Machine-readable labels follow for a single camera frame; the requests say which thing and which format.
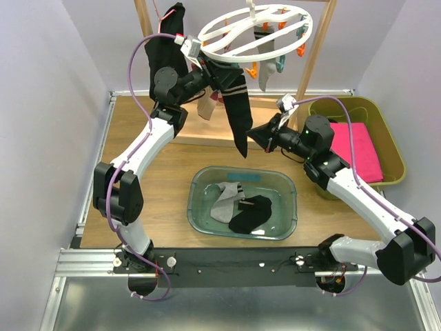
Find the black sock tan stripes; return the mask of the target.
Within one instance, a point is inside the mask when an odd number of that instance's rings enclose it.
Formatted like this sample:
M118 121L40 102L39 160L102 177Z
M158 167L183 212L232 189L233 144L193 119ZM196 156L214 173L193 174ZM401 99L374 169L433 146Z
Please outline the black sock tan stripes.
M247 158L247 131L252 128L253 119L245 76L240 75L221 95L235 146Z

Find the beige purple striped sock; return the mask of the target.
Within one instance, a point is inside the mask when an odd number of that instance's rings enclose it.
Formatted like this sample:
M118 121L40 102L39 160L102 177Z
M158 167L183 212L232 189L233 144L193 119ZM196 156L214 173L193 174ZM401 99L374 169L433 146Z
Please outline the beige purple striped sock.
M202 119L209 121L218 102L219 92L207 89L197 102L197 114Z

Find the white round clip hanger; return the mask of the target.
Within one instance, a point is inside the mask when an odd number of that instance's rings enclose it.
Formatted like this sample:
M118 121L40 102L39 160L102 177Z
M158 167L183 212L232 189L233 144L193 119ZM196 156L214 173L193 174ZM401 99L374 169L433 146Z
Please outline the white round clip hanger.
M225 63L251 63L275 59L296 51L312 35L312 16L287 4L247 6L209 23L197 38L209 58Z

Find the grey sock black stripes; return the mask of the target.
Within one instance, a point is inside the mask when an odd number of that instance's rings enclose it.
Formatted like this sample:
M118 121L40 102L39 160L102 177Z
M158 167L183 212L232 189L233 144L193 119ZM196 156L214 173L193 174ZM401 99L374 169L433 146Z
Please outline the grey sock black stripes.
M229 223L234 214L234 203L245 198L240 182L221 182L216 184L220 196L210 210L210 216L221 223Z

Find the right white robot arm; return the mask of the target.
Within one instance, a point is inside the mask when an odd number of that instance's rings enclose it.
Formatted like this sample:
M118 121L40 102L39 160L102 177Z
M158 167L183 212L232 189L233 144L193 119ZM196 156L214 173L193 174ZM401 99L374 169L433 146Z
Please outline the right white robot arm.
M332 149L329 120L322 115L307 118L302 132L280 125L281 115L247 131L265 152L282 148L305 160L309 179L338 197L377 232L379 241L352 239L335 234L318 246L317 262L325 270L340 263L375 268L392 283L404 285L435 260L435 226L426 217L415 219L395 207L367 185Z

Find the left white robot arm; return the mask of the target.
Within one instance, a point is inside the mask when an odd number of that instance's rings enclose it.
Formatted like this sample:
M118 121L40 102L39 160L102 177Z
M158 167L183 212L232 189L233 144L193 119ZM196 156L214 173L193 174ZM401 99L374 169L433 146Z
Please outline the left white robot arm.
M100 162L93 175L92 205L107 218L121 239L129 264L137 272L154 263L153 243L141 220L144 200L140 181L156 155L182 130L187 111L182 105L206 87L224 90L232 86L243 70L236 64L204 60L185 76L171 67L154 75L156 101L139 136L111 163Z

